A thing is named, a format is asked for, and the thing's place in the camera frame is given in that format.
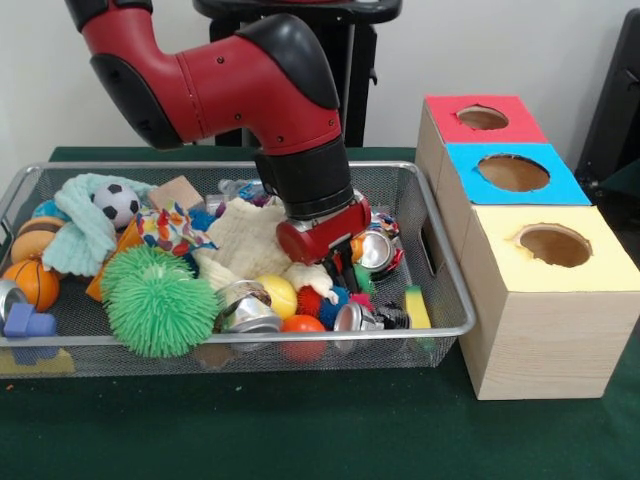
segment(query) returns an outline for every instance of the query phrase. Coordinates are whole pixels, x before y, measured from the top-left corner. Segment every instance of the metal wire basket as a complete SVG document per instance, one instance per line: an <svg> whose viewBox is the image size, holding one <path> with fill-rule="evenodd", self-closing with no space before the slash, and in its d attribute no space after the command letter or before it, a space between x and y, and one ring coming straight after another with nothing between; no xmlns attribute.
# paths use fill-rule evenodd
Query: metal wire basket
<svg viewBox="0 0 640 480"><path fill-rule="evenodd" d="M391 367L435 367L456 337L475 324L475 313L442 221L422 173L405 162L351 164L353 184L372 207L387 209L400 227L399 242L406 255L401 265L376 283L374 303L383 305L402 298L408 285L422 289L431 329L311 334L217 334L187 355L170 359L137 356L111 336L102 305L85 293L86 284L61 282L61 294L50 309L58 322L58 336L28 339L0 338L0 378L65 376L123 376L198 372L260 372L277 370L339 370ZM19 227L36 206L53 195L64 182L81 173L118 175L160 185L185 175L203 195L216 193L223 178L256 178L253 163L51 163L22 170L0 201L0 219L7 239L2 269L9 265L8 247ZM337 342L353 341L349 354ZM38 347L60 347L73 360L72 371L55 367L34 373L5 367L8 352L29 357ZM321 358L292 362L284 354L295 348L299 357Z"/></svg>

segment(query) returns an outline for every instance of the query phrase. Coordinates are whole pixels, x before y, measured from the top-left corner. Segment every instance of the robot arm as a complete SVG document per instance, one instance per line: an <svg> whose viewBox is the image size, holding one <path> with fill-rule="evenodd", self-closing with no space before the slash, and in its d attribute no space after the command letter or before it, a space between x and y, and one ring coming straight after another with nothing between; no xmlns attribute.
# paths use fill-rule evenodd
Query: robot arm
<svg viewBox="0 0 640 480"><path fill-rule="evenodd" d="M278 236L292 260L321 261L366 228L369 206L351 186L331 71L304 22L267 17L168 55L155 40L151 0L65 1L100 81L151 146L238 127L254 133L260 177L291 219Z"/></svg>

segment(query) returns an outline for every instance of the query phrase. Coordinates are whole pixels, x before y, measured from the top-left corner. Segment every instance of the orange ball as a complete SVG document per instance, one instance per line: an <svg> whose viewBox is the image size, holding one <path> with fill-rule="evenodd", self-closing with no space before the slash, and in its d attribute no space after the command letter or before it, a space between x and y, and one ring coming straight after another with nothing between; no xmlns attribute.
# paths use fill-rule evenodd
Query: orange ball
<svg viewBox="0 0 640 480"><path fill-rule="evenodd" d="M320 320L311 315L293 315L284 321L280 330L283 333L324 332ZM312 363L318 361L327 349L327 342L283 342L280 344L282 353L292 362Z"/></svg>
<svg viewBox="0 0 640 480"><path fill-rule="evenodd" d="M38 312L44 312L58 299L60 281L55 272L46 272L37 260L23 260L9 267L2 278L13 280Z"/></svg>

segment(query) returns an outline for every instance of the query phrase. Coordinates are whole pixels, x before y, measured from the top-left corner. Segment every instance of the white wall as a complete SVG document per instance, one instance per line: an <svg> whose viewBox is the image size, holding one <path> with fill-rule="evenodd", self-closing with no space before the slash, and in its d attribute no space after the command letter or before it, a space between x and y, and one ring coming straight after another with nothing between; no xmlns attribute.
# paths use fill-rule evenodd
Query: white wall
<svg viewBox="0 0 640 480"><path fill-rule="evenodd" d="M413 146L422 95L521 95L550 141L580 154L621 22L633 0L405 0L378 27L367 145ZM207 41L188 0L154 0L167 51ZM57 145L142 145L102 90L63 0L0 10L0 188Z"/></svg>

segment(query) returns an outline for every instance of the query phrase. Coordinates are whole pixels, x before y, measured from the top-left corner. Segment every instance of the yellow ball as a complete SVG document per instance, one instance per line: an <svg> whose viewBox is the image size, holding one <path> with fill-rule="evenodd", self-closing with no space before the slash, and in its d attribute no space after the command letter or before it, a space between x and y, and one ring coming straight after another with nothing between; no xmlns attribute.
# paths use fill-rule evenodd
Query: yellow ball
<svg viewBox="0 0 640 480"><path fill-rule="evenodd" d="M289 282L277 275L261 275L256 282L260 282L269 293L271 308L280 318L286 320L296 314L298 296Z"/></svg>

